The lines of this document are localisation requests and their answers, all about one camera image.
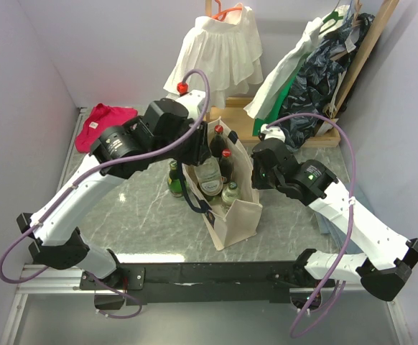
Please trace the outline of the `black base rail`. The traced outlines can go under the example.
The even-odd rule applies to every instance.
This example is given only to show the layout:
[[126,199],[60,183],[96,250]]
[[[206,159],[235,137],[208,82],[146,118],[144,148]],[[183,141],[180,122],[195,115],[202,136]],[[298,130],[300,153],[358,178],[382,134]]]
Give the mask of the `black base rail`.
[[289,303],[289,291],[318,281],[293,261],[123,263],[114,287],[150,303],[267,300]]

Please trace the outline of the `clear glass bottle green cap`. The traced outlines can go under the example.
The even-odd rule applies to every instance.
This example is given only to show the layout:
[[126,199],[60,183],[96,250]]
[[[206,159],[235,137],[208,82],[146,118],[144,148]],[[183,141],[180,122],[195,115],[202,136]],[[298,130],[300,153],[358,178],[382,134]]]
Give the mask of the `clear glass bottle green cap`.
[[228,183],[222,192],[221,200],[222,206],[225,211],[228,211],[229,208],[232,206],[233,202],[239,199],[240,196],[240,188],[238,184],[234,181]]
[[218,161],[210,156],[203,164],[195,166],[194,172],[201,191],[207,196],[216,196],[223,189],[223,179]]

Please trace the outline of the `large cola bottle red cap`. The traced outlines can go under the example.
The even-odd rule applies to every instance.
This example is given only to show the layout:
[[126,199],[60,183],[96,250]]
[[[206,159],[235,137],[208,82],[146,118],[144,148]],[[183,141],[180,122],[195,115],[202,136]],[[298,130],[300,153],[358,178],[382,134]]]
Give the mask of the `large cola bottle red cap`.
[[224,128],[222,125],[216,125],[214,128],[214,133],[214,137],[212,138],[209,147],[212,156],[219,160],[222,158],[223,151],[228,148],[228,145],[226,144],[223,136]]

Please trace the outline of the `orange clothes hanger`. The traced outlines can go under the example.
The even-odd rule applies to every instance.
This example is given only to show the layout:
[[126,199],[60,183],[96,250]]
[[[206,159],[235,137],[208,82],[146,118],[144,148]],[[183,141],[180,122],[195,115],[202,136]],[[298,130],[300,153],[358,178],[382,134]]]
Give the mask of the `orange clothes hanger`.
[[218,12],[216,14],[212,14],[212,9],[208,10],[208,16],[217,19],[218,21],[224,21],[227,14],[234,11],[241,11],[243,9],[242,6],[235,6],[229,9],[222,9],[222,3],[220,0],[215,0],[215,3],[218,5]]

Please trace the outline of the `beige canvas tote bag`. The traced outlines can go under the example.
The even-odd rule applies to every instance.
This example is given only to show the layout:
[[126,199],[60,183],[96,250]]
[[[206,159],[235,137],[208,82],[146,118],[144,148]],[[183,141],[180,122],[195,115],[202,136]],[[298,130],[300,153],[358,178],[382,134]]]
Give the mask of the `beige canvas tote bag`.
[[220,251],[256,235],[263,206],[260,204],[259,192],[251,187],[253,165],[237,133],[221,119],[216,119],[208,124],[208,139],[214,137],[214,128],[217,125],[223,127],[224,139],[233,154],[233,180],[241,189],[240,198],[230,208],[225,208],[220,197],[216,196],[214,201],[209,201],[203,195],[193,166],[183,165],[182,174],[197,201],[196,208],[209,208],[201,216],[215,248]]

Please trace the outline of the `dark blue patterned garment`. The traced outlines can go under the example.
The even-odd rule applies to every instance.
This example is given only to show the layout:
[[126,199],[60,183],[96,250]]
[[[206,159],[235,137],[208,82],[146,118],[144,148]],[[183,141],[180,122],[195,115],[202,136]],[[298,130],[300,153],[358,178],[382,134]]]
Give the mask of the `dark blue patterned garment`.
[[317,48],[306,58],[279,111],[279,118],[298,113],[329,117],[333,96],[344,77],[375,16],[353,14],[343,25],[324,35]]

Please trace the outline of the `green clothes hanger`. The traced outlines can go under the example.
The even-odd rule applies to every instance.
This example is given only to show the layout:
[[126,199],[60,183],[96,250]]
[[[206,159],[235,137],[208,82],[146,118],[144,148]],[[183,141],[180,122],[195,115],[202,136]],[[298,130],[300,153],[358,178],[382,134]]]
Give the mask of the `green clothes hanger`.
[[329,15],[326,16],[326,18],[323,19],[323,26],[320,30],[320,34],[324,34],[328,30],[330,30],[341,19],[343,19],[343,16],[341,16],[338,11],[336,10],[332,11]]

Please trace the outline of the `small cola bottle red cap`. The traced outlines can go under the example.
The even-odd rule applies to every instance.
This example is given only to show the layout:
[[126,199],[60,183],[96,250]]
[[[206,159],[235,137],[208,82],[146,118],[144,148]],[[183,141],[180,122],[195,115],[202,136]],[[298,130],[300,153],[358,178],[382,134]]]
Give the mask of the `small cola bottle red cap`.
[[223,184],[231,182],[233,177],[233,157],[229,149],[224,149],[219,159],[219,168],[222,176]]

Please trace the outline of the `white shirt on hanger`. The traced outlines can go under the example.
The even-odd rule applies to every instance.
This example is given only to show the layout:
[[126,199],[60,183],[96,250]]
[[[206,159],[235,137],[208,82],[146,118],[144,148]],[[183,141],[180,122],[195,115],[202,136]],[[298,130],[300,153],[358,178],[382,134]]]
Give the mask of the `white shirt on hanger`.
[[270,113],[283,87],[290,82],[307,56],[319,45],[323,25],[324,22],[319,17],[308,22],[294,49],[290,50],[268,74],[252,101],[244,107],[252,119],[265,119]]

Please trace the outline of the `green garment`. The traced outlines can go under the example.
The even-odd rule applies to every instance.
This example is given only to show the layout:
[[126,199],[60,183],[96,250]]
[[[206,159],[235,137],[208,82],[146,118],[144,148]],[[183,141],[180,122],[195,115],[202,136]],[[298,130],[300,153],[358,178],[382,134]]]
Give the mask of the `green garment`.
[[295,80],[296,76],[297,76],[297,73],[295,73],[292,76],[291,80],[286,84],[286,86],[283,87],[280,94],[277,96],[277,99],[276,99],[271,111],[266,116],[266,118],[265,119],[255,119],[254,120],[254,125],[253,125],[253,130],[252,130],[252,136],[253,137],[256,137],[256,136],[259,135],[261,127],[264,124],[270,124],[273,121],[276,121],[278,119],[279,111],[282,107],[282,104],[283,104],[285,98],[289,94],[289,90],[292,87],[292,84],[294,83],[294,80]]

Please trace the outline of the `white ruffled dress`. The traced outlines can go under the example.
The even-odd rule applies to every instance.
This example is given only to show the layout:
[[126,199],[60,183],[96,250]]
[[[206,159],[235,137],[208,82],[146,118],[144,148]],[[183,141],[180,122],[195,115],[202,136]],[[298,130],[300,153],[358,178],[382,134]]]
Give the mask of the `white ruffled dress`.
[[226,99],[246,94],[263,82],[260,58],[263,49],[254,11],[237,3],[223,21],[201,16],[185,35],[180,54],[164,90],[169,98],[179,96],[177,85],[192,69],[202,70],[210,85],[210,105],[226,107]]

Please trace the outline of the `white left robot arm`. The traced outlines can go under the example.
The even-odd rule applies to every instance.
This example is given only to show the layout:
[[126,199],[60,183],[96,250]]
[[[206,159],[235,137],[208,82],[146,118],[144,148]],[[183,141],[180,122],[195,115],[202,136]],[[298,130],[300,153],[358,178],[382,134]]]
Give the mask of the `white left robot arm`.
[[78,225],[106,194],[154,162],[201,165],[210,155],[203,121],[208,104],[197,91],[162,98],[151,102],[144,115],[105,129],[51,201],[19,216],[19,227],[32,239],[33,261],[57,270],[79,267],[105,288],[118,287],[123,272],[116,255],[89,244]]

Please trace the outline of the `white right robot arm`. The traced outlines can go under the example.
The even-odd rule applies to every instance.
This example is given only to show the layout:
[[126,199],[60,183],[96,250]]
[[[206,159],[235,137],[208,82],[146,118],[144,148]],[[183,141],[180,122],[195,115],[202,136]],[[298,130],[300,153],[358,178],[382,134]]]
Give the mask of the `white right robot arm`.
[[364,205],[349,196],[343,182],[317,160],[299,163],[283,141],[258,143],[252,186],[275,189],[324,216],[360,248],[359,254],[328,254],[306,249],[295,260],[292,283],[310,286],[323,280],[332,265],[331,279],[359,282],[372,296],[392,301],[405,286],[418,263],[418,238],[408,239],[390,229]]

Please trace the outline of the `green glass bottle gold cap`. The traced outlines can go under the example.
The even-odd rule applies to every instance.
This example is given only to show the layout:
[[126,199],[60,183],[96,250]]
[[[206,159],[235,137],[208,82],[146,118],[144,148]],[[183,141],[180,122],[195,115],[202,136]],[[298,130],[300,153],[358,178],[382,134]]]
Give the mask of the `green glass bottle gold cap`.
[[177,161],[171,160],[169,162],[169,175],[167,181],[168,189],[170,193],[176,197],[183,197],[183,188],[179,180],[179,174],[177,171]]

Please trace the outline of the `folded pink shirt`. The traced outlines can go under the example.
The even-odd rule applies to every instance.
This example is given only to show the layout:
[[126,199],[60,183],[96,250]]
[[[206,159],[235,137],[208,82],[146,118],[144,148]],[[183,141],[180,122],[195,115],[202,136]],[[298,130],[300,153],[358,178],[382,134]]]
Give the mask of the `folded pink shirt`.
[[84,121],[79,135],[75,138],[75,148],[79,153],[89,153],[91,145],[109,127],[121,126],[138,115],[134,108],[107,106],[99,103],[93,107]]

